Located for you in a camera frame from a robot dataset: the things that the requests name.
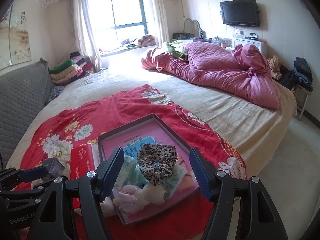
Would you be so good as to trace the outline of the white curtain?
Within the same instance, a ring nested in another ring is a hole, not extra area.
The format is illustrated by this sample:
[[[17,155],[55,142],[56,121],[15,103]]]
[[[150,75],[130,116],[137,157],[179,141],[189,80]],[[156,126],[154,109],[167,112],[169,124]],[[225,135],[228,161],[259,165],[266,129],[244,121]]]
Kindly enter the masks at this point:
[[[164,6],[164,0],[151,0],[151,5],[157,44],[161,47],[164,42],[169,42],[170,40],[167,12]]]
[[[95,71],[99,72],[103,64],[89,19],[89,0],[68,1],[76,46],[82,55],[90,59]]]

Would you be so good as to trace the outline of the left white curtain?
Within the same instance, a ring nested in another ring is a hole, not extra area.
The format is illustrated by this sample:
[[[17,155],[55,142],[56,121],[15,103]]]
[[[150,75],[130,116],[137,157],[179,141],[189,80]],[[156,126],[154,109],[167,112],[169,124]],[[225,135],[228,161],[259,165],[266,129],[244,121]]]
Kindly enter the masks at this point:
[[[89,0],[68,1],[76,46],[82,55],[90,59],[95,71],[99,72],[103,64],[89,19]]]

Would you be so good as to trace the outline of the right white curtain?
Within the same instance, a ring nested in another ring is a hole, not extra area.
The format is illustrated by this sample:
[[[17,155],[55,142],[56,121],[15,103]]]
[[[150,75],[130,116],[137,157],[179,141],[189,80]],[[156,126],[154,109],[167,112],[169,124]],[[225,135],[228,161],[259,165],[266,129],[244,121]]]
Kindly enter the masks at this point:
[[[157,44],[161,47],[164,42],[169,42],[170,40],[167,12],[164,6],[164,0],[151,0],[151,5]]]

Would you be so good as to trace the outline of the pile of dark clothes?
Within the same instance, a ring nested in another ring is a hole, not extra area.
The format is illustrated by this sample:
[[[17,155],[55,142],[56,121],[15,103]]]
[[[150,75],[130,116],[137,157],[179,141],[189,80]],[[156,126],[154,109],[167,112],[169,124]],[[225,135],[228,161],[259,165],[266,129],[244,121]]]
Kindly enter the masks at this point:
[[[299,85],[308,92],[313,91],[312,72],[306,59],[296,57],[293,70],[288,70],[284,65],[281,65],[280,74],[281,78],[277,82],[287,89],[291,90],[295,85]]]

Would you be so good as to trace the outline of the beige bed sheet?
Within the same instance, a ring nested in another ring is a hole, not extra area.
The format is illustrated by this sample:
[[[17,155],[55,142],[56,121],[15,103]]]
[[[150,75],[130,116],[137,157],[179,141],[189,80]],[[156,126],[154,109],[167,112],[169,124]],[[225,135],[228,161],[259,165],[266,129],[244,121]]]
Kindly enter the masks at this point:
[[[111,96],[119,91],[150,84],[184,109],[207,123],[230,142],[244,160],[249,177],[256,176],[272,159],[293,115],[296,100],[290,90],[276,83],[280,107],[261,108],[218,89],[200,87],[175,76],[143,70],[140,59],[84,77],[70,85],[28,127],[7,166],[18,168],[37,128],[66,109]]]

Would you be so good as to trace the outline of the cream plush toy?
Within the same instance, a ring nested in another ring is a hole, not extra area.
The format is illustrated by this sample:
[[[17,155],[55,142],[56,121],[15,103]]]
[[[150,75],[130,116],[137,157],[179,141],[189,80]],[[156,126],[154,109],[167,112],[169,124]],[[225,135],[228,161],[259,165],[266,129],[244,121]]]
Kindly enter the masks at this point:
[[[125,185],[116,197],[107,197],[100,206],[104,217],[108,218],[116,214],[116,207],[121,213],[137,213],[150,204],[162,205],[165,203],[164,195],[161,185],[148,183],[142,189],[135,185]]]

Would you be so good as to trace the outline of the green cloth on duvet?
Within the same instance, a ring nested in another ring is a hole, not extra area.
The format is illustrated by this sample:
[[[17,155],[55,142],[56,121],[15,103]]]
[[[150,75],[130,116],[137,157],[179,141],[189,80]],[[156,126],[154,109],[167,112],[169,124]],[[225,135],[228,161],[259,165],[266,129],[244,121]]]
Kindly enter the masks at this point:
[[[176,44],[166,43],[167,52],[176,59],[184,59],[188,61],[188,54],[182,49],[182,47],[177,47]]]

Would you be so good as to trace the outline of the grey quilted headboard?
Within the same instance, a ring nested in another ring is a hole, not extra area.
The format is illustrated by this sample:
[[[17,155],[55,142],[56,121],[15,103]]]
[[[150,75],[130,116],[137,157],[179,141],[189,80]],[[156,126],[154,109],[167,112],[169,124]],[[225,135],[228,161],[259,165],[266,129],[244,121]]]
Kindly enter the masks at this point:
[[[1,160],[7,165],[15,148],[45,107],[54,84],[48,62],[36,63],[1,75]]]

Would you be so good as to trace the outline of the colourful cushion on windowsill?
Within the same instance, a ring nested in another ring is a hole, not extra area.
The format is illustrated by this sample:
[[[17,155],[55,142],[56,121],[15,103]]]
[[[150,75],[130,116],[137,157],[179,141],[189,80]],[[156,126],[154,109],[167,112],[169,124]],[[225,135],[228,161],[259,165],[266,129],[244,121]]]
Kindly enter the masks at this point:
[[[141,38],[137,38],[134,40],[134,44],[136,46],[150,46],[150,45],[155,45],[156,44],[156,41],[155,41],[155,38],[152,36],[152,35],[144,35],[143,37]]]

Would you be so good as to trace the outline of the black wall television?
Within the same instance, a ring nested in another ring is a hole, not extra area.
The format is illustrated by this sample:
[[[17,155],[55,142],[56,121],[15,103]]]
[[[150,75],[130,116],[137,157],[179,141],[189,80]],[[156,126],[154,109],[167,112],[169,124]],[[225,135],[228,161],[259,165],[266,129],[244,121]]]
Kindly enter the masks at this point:
[[[256,0],[220,2],[223,24],[240,27],[260,27],[260,10]]]

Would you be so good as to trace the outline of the leopard print scrunchie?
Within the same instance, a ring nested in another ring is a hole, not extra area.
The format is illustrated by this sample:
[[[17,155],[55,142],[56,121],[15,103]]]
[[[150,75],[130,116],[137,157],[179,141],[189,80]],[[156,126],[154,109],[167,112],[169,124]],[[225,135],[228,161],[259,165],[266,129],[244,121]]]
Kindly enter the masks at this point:
[[[172,176],[177,151],[172,145],[144,144],[137,153],[139,169],[153,185]]]

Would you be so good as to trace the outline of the blue framed window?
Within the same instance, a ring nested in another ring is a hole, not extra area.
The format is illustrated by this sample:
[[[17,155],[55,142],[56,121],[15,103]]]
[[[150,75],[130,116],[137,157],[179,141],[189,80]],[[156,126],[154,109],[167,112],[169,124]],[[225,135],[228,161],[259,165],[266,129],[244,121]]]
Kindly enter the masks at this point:
[[[148,33],[143,0],[89,0],[89,9],[96,31],[140,27]]]

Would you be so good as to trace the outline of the floral wall painting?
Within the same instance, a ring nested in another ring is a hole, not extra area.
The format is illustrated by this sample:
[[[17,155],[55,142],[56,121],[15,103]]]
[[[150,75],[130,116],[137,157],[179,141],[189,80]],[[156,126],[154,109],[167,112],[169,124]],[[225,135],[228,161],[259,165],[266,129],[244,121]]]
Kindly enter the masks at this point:
[[[12,5],[1,20],[1,69],[31,61],[27,16]]]

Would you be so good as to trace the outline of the dark cube box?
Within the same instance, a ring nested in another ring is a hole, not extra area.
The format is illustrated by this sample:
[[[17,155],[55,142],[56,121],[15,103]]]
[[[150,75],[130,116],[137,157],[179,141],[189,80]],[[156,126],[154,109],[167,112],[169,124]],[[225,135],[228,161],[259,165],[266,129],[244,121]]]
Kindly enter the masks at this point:
[[[57,157],[53,157],[45,160],[42,166],[46,167],[48,171],[47,176],[42,178],[44,181],[63,175],[63,172],[65,170],[65,167],[57,159]]]

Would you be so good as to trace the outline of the green item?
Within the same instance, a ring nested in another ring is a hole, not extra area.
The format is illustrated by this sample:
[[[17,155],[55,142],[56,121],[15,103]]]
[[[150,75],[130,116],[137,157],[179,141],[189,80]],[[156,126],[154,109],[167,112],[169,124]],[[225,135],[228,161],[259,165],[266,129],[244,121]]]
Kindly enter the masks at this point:
[[[147,183],[148,180],[140,171],[136,159],[125,155],[114,188],[121,190],[125,185],[135,185],[142,189]]]

